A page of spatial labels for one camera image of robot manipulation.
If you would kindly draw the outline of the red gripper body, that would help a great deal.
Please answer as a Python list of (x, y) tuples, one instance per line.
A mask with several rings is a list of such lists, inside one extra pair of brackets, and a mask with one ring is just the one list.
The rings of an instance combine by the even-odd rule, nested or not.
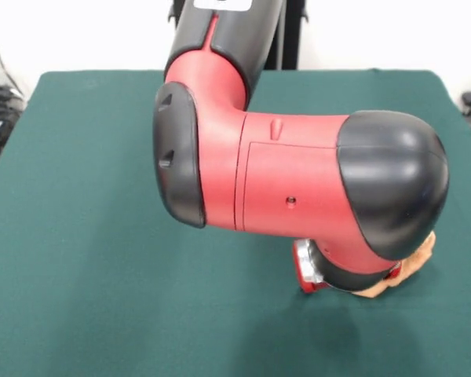
[(311, 239), (294, 241), (294, 265), (299, 285), (306, 294), (326, 287), (347, 292), (364, 291), (397, 276), (401, 268), (401, 262), (397, 262), (390, 269), (378, 273), (349, 272), (330, 262)]

